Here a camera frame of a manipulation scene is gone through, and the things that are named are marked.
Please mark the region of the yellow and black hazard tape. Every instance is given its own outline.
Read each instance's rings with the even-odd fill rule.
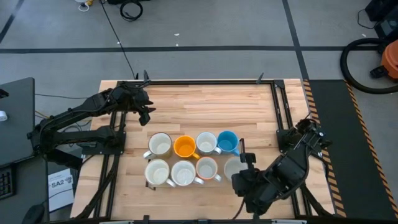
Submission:
[[[303,81],[305,95],[307,96],[308,107],[310,108],[310,115],[312,119],[315,120],[318,124],[320,124],[319,115],[317,111],[317,107],[315,105],[315,101],[313,100],[311,86],[308,80]],[[340,191],[338,190],[337,181],[335,177],[335,173],[333,172],[333,166],[331,165],[331,160],[329,157],[328,149],[325,148],[322,150],[323,160],[325,161],[325,165],[328,167],[328,185],[331,190],[332,201],[335,204],[336,213],[341,215],[342,217],[346,217],[346,213],[344,212],[343,200],[340,196]]]
[[[369,144],[369,149],[371,150],[374,162],[376,163],[376,167],[379,170],[380,178],[382,179],[382,183],[384,184],[384,188],[386,189],[386,192],[388,194],[388,199],[391,202],[391,206],[392,206],[392,209],[394,210],[394,212],[396,214],[396,218],[398,218],[397,205],[396,205],[396,203],[394,201],[394,198],[392,196],[392,192],[390,190],[390,187],[388,186],[387,179],[386,179],[386,176],[384,175],[383,169],[381,168],[379,158],[377,158],[376,150],[374,150],[374,146],[373,146],[369,131],[366,128],[365,121],[363,120],[363,117],[362,117],[362,114],[361,114],[361,110],[359,109],[358,103],[357,103],[355,95],[354,95],[354,91],[353,91],[351,85],[346,80],[344,80],[344,82],[346,82],[347,89],[348,89],[349,95],[351,96],[351,99],[353,101],[356,114],[358,115],[359,122],[361,123],[363,133],[364,133],[364,135],[366,137],[366,140],[367,140],[367,142]]]

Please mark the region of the blue mug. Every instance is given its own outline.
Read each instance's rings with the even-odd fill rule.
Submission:
[[[238,136],[232,131],[223,131],[218,135],[217,145],[222,154],[234,154],[239,156]]]

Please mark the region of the white mug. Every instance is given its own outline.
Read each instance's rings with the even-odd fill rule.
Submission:
[[[217,162],[210,157],[202,157],[197,162],[197,174],[203,180],[215,179],[221,182],[221,176],[217,174]]]
[[[195,166],[186,160],[178,161],[172,168],[172,180],[179,186],[188,186],[191,183],[204,184],[205,182],[196,177]]]
[[[239,171],[247,169],[248,164],[245,162],[241,162],[239,157],[233,157],[228,159],[224,165],[224,175],[229,181],[232,181],[232,175],[238,174]]]
[[[162,159],[154,159],[150,161],[145,168],[145,178],[148,183],[158,186],[160,184],[168,183],[170,186],[175,187],[175,183],[169,179],[170,167]]]
[[[156,133],[150,137],[148,149],[143,155],[144,159],[166,159],[173,153],[172,139],[166,133]]]
[[[210,132],[200,133],[197,137],[196,144],[200,154],[221,154],[221,149],[217,147],[217,138]]]

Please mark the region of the black desk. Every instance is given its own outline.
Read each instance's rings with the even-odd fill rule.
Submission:
[[[26,134],[34,127],[34,79],[25,78],[0,85],[9,97],[0,99],[0,110],[9,119],[0,122],[0,167],[32,155]],[[28,209],[49,196],[47,162],[40,156],[26,159],[16,166],[16,194],[0,200],[0,222],[20,224]],[[49,219],[48,203],[44,220]]]

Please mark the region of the orange mug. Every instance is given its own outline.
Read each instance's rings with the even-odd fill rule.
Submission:
[[[196,148],[195,140],[190,136],[180,136],[174,142],[174,152],[182,158],[193,156],[196,159],[200,159],[200,156],[195,153]]]

